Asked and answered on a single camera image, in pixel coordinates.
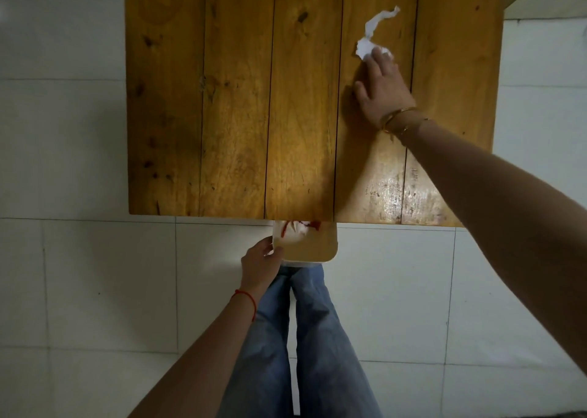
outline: plastic container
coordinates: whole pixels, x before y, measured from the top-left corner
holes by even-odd
[[[296,243],[282,240],[285,221],[273,224],[273,244],[285,251],[285,266],[316,266],[331,261],[338,252],[338,229],[335,222],[322,222],[320,229],[309,228],[307,234]]]

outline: red string bracelet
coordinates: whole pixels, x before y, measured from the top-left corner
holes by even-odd
[[[253,313],[253,320],[251,321],[251,322],[254,322],[255,321],[255,316],[257,315],[257,303],[255,302],[255,298],[253,296],[251,296],[249,293],[247,293],[246,291],[243,291],[243,290],[234,290],[234,294],[232,296],[230,296],[230,298],[232,299],[237,294],[246,294],[247,296],[249,296],[249,299],[253,303],[253,307],[255,307],[255,312]]]

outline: forearm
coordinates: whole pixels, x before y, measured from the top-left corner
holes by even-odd
[[[215,417],[253,313],[247,296],[234,296],[129,418]]]
[[[398,129],[489,263],[587,372],[587,211],[436,123]]]

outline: person's right arm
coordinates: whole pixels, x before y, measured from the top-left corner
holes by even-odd
[[[374,50],[370,93],[355,94],[378,128],[414,106],[396,65]],[[388,124],[505,284],[587,373],[587,211],[520,168],[461,139],[417,111]]]

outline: leg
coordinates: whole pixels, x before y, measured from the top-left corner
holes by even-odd
[[[297,384],[303,417],[381,417],[367,377],[342,329],[322,266],[300,268],[297,300]]]
[[[260,300],[238,355],[218,417],[291,417],[290,281],[278,274]]]

